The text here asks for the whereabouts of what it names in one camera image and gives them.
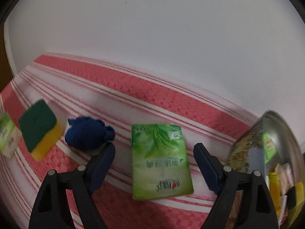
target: white wall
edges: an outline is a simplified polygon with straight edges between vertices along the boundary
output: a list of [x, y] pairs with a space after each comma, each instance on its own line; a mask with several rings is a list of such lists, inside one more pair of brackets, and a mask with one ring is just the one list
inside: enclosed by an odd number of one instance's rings
[[305, 141], [305, 25], [288, 0], [21, 0], [7, 23], [20, 71], [45, 51], [188, 81]]

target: red and white striped cloth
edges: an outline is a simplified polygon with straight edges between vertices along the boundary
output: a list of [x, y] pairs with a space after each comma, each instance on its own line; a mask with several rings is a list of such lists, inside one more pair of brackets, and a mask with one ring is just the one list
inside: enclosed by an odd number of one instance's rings
[[[45, 99], [65, 130], [67, 118], [102, 119], [116, 131], [115, 160], [93, 198], [109, 229], [200, 228], [215, 195], [208, 190], [193, 157], [202, 142], [224, 161], [230, 146], [257, 117], [190, 84], [158, 78], [117, 64], [45, 53], [22, 70], [0, 94], [0, 113], [15, 124], [24, 111]], [[170, 123], [182, 127], [195, 192], [153, 201], [132, 200], [131, 125]], [[46, 158], [35, 162], [23, 139], [12, 159], [0, 156], [0, 194], [21, 228], [27, 228], [39, 187], [50, 169], [66, 172], [86, 164], [93, 152], [66, 145], [64, 137]], [[68, 200], [76, 228], [83, 228], [72, 192]]]

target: blue knotted cloth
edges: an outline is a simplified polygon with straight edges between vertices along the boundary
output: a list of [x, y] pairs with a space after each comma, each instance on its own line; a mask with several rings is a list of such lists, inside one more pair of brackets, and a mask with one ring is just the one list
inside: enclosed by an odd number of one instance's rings
[[80, 116], [76, 119], [68, 119], [71, 126], [65, 136], [68, 146], [86, 151], [98, 148], [107, 141], [114, 140], [115, 130], [99, 119]]

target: logo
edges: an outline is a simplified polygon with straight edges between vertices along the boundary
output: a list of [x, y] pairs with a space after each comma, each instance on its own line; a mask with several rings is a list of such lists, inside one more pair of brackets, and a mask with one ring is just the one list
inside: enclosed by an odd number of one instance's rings
[[174, 179], [167, 179], [160, 181], [157, 185], [157, 191], [160, 190], [165, 190], [165, 189], [171, 189], [171, 190], [176, 190], [179, 188], [180, 182], [179, 180], [174, 180]]

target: green package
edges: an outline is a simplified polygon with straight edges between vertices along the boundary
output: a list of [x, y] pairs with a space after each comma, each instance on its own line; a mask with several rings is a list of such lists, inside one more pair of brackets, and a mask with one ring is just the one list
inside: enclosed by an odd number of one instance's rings
[[194, 192], [181, 127], [132, 125], [133, 199], [146, 200]]
[[271, 139], [268, 133], [263, 134], [263, 146], [265, 152], [265, 164], [267, 164], [274, 156], [274, 154], [276, 154], [273, 140]]
[[15, 126], [8, 113], [0, 116], [0, 151], [11, 158], [21, 138], [21, 131]]

